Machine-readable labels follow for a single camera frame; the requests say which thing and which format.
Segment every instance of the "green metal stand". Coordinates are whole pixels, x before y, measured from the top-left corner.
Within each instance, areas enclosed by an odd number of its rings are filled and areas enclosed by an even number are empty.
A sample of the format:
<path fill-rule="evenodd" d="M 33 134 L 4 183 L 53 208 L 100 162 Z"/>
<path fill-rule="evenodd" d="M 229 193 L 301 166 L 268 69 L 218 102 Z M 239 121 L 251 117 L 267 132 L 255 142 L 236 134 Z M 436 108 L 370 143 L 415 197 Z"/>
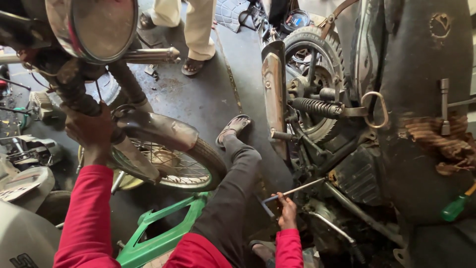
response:
<path fill-rule="evenodd" d="M 197 193 L 192 197 L 160 211 L 152 212 L 152 210 L 150 210 L 142 214 L 138 221 L 139 227 L 117 257 L 117 261 L 121 264 L 122 268 L 140 268 L 151 260 L 175 248 L 182 236 L 190 231 L 193 223 L 200 216 L 203 207 L 207 203 L 207 198 L 208 192 Z M 177 212 L 186 206 L 190 206 L 190 209 L 180 224 L 158 237 L 154 237 L 142 243 L 139 242 L 144 231 L 151 223 Z"/>

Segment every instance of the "mechanic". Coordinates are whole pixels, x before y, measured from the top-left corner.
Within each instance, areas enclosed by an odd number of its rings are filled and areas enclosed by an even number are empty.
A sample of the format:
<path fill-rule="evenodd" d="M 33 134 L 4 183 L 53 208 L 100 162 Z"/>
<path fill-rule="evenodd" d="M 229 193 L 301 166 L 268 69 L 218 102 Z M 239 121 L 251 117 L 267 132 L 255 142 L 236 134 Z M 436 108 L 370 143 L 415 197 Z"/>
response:
<path fill-rule="evenodd" d="M 215 55 L 215 43 L 210 38 L 217 0 L 188 0 L 184 35 L 188 46 L 188 58 L 182 67 L 185 75 L 198 73 L 205 61 Z M 177 27 L 180 24 L 180 0 L 154 0 L 152 9 L 140 15 L 139 27 L 151 29 L 157 26 Z"/>
<path fill-rule="evenodd" d="M 68 116 L 66 133 L 84 148 L 84 167 L 71 194 L 55 268 L 119 268 L 111 256 L 109 198 L 113 171 L 106 167 L 112 134 L 110 111 L 101 102 L 102 114 L 89 117 L 61 105 Z M 169 257 L 166 268 L 243 268 L 242 229 L 246 202 L 256 183 L 259 153 L 237 139 L 251 120 L 246 115 L 233 118 L 218 135 L 232 168 L 220 183 L 215 196 L 203 208 L 189 233 Z M 283 215 L 276 238 L 276 267 L 302 268 L 303 258 L 296 228 L 296 205 L 281 193 Z"/>

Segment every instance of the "hand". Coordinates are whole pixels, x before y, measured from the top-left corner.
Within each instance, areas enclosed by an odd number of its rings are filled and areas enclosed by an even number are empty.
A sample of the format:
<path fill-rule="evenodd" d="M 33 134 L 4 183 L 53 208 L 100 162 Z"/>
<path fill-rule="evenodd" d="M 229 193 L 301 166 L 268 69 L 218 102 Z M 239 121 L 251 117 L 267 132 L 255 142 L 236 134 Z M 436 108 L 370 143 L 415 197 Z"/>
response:
<path fill-rule="evenodd" d="M 278 207 L 282 208 L 281 217 L 278 219 L 279 227 L 281 231 L 285 229 L 297 229 L 296 223 L 296 204 L 289 197 L 284 197 L 282 193 L 278 193 Z"/>
<path fill-rule="evenodd" d="M 111 111 L 103 101 L 99 116 L 87 116 L 76 112 L 64 103 L 60 105 L 66 114 L 66 134 L 84 148 L 84 165 L 106 165 L 111 148 Z"/>

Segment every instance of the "beige trousers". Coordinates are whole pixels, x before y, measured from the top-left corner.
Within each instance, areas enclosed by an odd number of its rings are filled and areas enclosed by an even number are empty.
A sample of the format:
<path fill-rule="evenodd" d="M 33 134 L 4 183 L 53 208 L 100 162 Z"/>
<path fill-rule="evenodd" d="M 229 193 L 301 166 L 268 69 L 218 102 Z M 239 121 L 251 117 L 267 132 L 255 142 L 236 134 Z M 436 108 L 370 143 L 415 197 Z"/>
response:
<path fill-rule="evenodd" d="M 184 33 L 191 59 L 206 61 L 215 55 L 210 33 L 216 4 L 217 0 L 188 0 Z M 149 12 L 155 25 L 176 27 L 180 23 L 181 7 L 180 0 L 154 0 Z"/>

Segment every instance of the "red shirt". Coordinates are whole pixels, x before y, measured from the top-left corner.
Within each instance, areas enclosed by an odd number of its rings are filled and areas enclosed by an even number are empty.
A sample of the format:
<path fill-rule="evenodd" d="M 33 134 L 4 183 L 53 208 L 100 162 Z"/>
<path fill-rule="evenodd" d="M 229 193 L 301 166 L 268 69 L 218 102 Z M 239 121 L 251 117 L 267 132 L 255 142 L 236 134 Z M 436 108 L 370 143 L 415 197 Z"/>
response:
<path fill-rule="evenodd" d="M 112 176 L 112 170 L 103 165 L 81 169 L 71 194 L 54 268 L 120 268 L 111 256 L 109 198 Z M 298 231 L 278 232 L 276 268 L 303 266 Z M 206 238 L 188 233 L 177 244 L 164 267 L 231 268 L 231 265 Z"/>

